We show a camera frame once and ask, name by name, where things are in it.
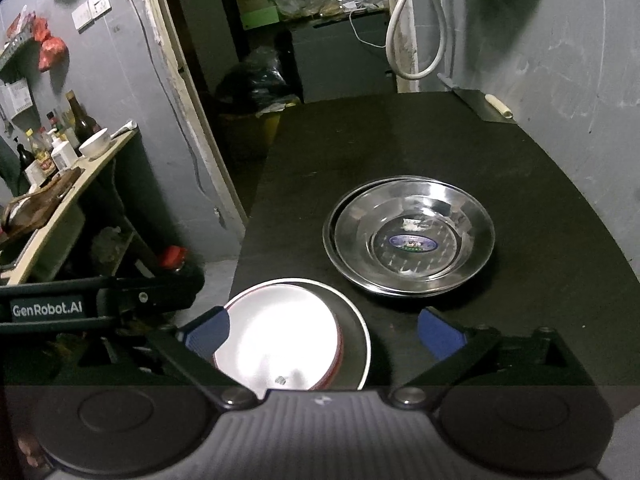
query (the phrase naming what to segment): stacked metal plates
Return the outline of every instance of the stacked metal plates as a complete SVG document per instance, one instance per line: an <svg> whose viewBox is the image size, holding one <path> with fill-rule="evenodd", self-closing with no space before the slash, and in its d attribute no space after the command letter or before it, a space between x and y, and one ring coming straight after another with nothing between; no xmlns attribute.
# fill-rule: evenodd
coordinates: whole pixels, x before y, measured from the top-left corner
<svg viewBox="0 0 640 480"><path fill-rule="evenodd" d="M424 298L460 286L494 248L494 224L465 191L420 176L370 182L324 224L324 248L349 280L375 294Z"/></svg>

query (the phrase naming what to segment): blue gripper pad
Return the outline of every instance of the blue gripper pad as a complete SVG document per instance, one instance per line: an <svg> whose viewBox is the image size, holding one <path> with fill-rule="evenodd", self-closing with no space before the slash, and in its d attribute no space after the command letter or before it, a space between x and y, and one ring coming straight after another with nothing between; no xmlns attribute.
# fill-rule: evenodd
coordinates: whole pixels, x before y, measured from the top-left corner
<svg viewBox="0 0 640 480"><path fill-rule="evenodd" d="M418 316L418 337L438 361L455 354L466 344L463 330L446 321L434 308L425 308Z"/></svg>
<svg viewBox="0 0 640 480"><path fill-rule="evenodd" d="M176 337L189 350L210 362L213 352L229 337L229 314L224 307L215 306L181 327Z"/></svg>

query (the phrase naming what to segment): light switch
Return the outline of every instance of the light switch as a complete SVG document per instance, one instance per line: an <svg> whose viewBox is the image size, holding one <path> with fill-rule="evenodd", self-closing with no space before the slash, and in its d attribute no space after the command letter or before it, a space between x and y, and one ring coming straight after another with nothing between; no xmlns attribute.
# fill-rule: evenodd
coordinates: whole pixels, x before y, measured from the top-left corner
<svg viewBox="0 0 640 480"><path fill-rule="evenodd" d="M89 8L91 9L91 16L95 20L111 9L111 4L109 0L89 0Z"/></svg>
<svg viewBox="0 0 640 480"><path fill-rule="evenodd" d="M74 20L76 30L80 30L85 25L91 23L94 19L91 16L91 10L89 10L89 3L85 2L81 4L76 10L71 13L71 17Z"/></svg>

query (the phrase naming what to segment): plate logo sticker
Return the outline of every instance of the plate logo sticker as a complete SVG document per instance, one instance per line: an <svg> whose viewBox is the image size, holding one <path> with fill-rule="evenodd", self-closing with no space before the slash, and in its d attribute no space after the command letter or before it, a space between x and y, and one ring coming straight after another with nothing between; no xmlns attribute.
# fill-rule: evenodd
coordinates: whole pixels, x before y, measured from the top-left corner
<svg viewBox="0 0 640 480"><path fill-rule="evenodd" d="M436 240L426 236L396 235L389 238L393 247L407 251L408 253L430 253L438 248Z"/></svg>

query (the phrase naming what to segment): white bowl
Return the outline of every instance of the white bowl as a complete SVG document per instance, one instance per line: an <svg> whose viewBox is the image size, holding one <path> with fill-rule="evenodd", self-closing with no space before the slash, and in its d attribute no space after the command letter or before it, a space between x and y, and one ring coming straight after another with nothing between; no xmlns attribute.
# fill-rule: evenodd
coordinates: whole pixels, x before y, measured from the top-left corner
<svg viewBox="0 0 640 480"><path fill-rule="evenodd" d="M263 283L225 308L229 337L214 363L258 398L270 388L321 388L335 374L342 355L340 328L314 293L289 283Z"/></svg>
<svg viewBox="0 0 640 480"><path fill-rule="evenodd" d="M98 158L109 149L110 143L111 136L107 128L103 128L80 145L80 153L86 158Z"/></svg>

